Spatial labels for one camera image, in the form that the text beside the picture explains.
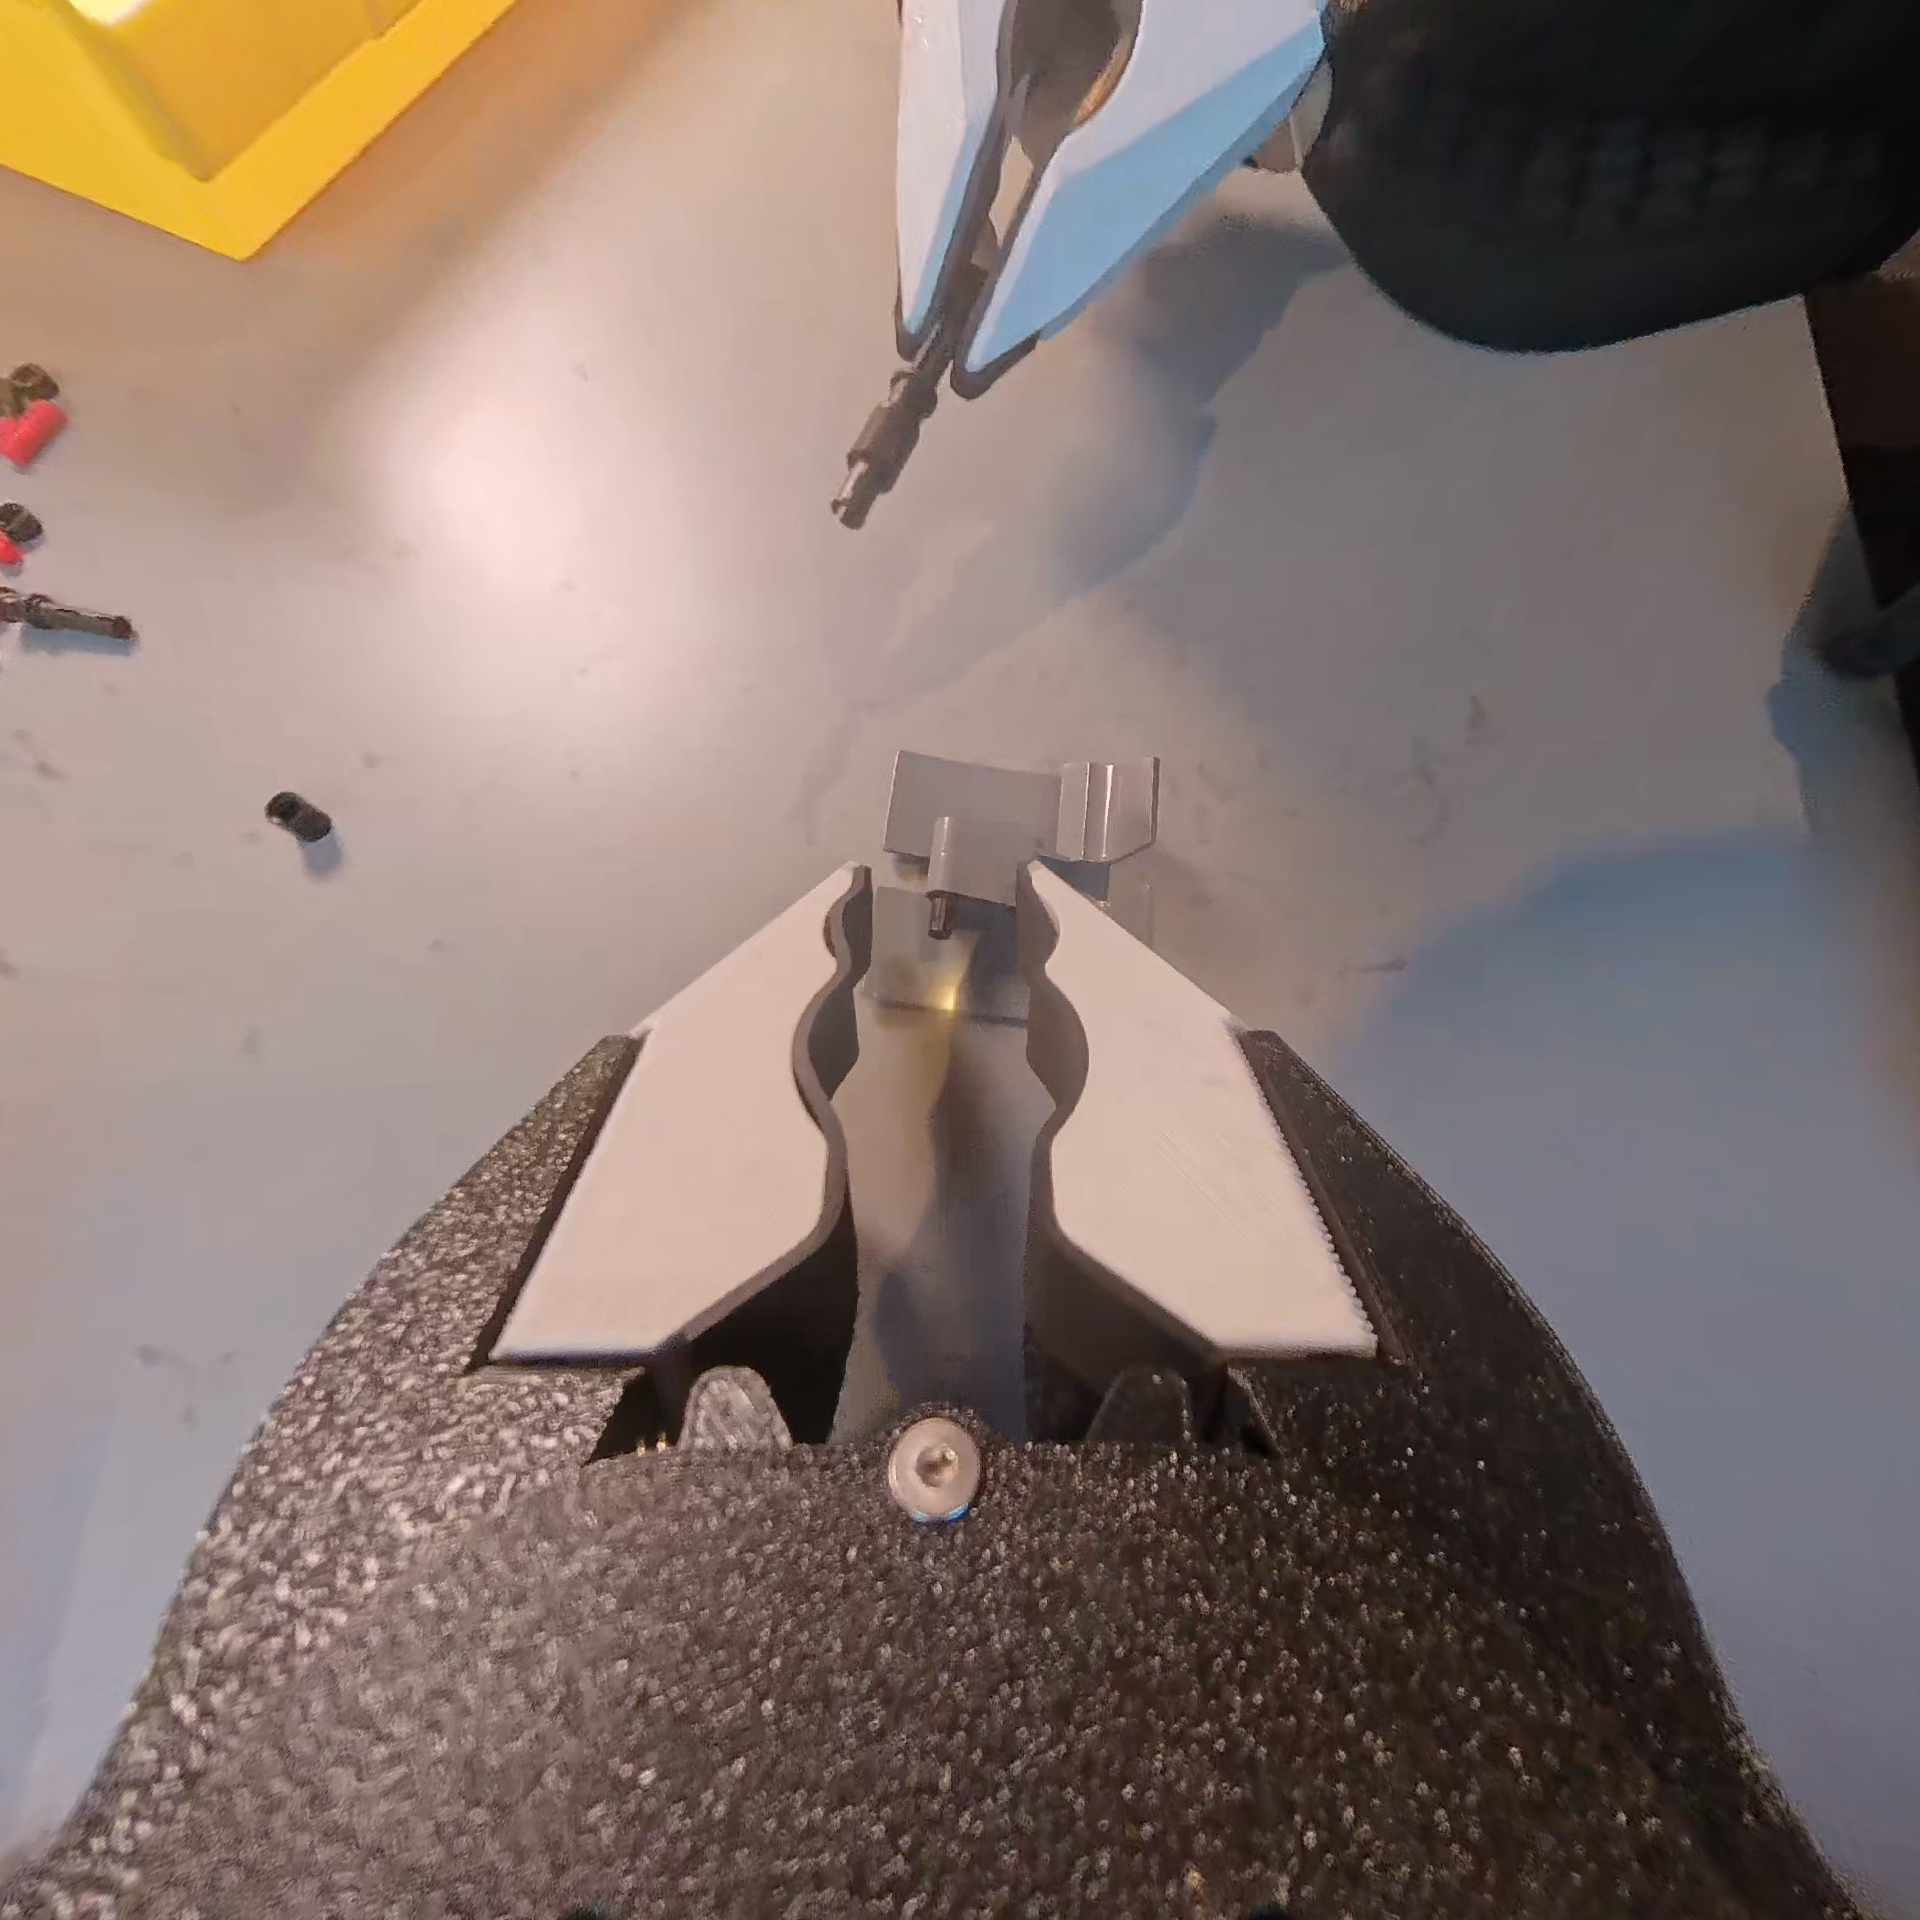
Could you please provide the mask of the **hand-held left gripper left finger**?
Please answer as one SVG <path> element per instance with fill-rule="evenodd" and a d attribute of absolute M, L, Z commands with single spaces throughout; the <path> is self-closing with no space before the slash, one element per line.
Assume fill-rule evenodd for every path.
<path fill-rule="evenodd" d="M 639 1019 L 484 1331 L 492 1368 L 637 1368 L 637 1437 L 680 1441 L 697 1383 L 743 1368 L 826 1443 L 859 1315 L 847 1131 L 873 962 L 870 864 Z"/>

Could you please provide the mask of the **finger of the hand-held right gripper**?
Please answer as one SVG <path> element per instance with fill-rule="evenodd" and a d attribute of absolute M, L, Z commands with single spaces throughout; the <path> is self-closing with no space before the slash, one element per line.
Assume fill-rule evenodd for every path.
<path fill-rule="evenodd" d="M 898 337 L 952 311 L 1004 161 L 1006 4 L 900 4 L 898 34 Z"/>
<path fill-rule="evenodd" d="M 1140 4 L 1118 79 L 1034 162 L 959 329 L 981 396 L 1276 135 L 1326 51 L 1326 4 Z"/>

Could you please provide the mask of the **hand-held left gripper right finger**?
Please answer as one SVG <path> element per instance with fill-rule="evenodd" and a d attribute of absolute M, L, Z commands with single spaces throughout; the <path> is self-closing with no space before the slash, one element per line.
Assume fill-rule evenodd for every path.
<path fill-rule="evenodd" d="M 1030 1437 L 1197 1435 L 1246 1366 L 1373 1366 L 1382 1313 L 1244 1030 L 1030 862 Z"/>

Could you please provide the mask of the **black axle connector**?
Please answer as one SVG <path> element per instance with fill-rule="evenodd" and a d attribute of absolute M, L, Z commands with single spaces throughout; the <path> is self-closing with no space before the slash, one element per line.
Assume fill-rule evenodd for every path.
<path fill-rule="evenodd" d="M 932 337 L 925 348 L 893 371 L 886 396 L 859 429 L 847 453 L 844 488 L 829 502 L 829 513 L 850 532 L 861 530 L 874 502 L 896 490 L 909 458 L 918 450 L 925 422 L 940 405 L 949 359 L 952 347 Z"/>

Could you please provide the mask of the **silver panel toy piece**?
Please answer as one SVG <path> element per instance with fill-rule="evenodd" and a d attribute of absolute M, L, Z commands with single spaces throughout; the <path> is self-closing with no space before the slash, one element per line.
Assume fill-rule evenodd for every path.
<path fill-rule="evenodd" d="M 883 826 L 896 882 L 874 886 L 870 997 L 900 1013 L 1022 1024 L 1019 886 L 1030 864 L 1154 939 L 1149 882 L 1115 873 L 1156 845 L 1159 796 L 1159 756 L 1004 771 L 900 751 Z"/>

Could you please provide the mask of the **person's right forearm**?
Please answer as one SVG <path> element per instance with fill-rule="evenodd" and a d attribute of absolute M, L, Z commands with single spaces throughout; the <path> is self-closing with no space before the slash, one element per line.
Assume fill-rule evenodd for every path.
<path fill-rule="evenodd" d="M 1478 348 L 1802 297 L 1916 236 L 1916 4 L 1331 4 L 1304 177 Z"/>

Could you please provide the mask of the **wide yellow plastic bin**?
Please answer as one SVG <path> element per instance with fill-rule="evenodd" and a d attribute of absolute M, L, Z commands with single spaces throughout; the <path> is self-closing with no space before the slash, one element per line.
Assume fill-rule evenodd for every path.
<path fill-rule="evenodd" d="M 2 170 L 259 254 L 509 4 L 2 4 Z"/>

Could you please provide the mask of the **pile of small building parts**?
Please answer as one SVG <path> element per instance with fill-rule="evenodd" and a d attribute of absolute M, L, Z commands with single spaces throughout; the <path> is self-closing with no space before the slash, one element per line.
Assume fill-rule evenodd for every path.
<path fill-rule="evenodd" d="M 67 416 L 52 371 L 36 362 L 19 362 L 2 371 L 2 468 L 14 475 L 33 468 L 61 436 L 65 423 Z M 2 624 L 27 627 L 30 632 L 98 637 L 112 647 L 134 647 L 138 631 L 128 617 L 77 611 L 14 586 L 14 574 L 40 538 L 40 516 L 27 502 L 2 496 Z"/>

